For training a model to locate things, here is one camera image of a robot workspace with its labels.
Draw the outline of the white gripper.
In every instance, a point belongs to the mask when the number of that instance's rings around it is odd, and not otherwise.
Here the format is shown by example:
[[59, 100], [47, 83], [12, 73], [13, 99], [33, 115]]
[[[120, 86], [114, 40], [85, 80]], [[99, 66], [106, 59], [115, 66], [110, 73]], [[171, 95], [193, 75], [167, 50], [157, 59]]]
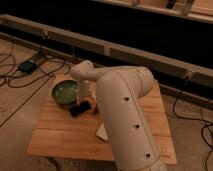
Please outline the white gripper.
[[92, 92], [91, 82], [88, 80], [77, 82], [78, 100], [82, 101], [84, 97], [90, 96]]

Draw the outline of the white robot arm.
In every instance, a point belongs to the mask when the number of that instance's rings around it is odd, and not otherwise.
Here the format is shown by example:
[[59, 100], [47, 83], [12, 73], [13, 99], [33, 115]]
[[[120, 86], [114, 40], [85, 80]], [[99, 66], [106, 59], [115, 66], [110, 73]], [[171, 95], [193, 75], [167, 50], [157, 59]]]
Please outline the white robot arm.
[[89, 60], [71, 67], [81, 97], [95, 82], [96, 104], [119, 171], [167, 171], [139, 99], [153, 88], [150, 70], [142, 66], [96, 68]]

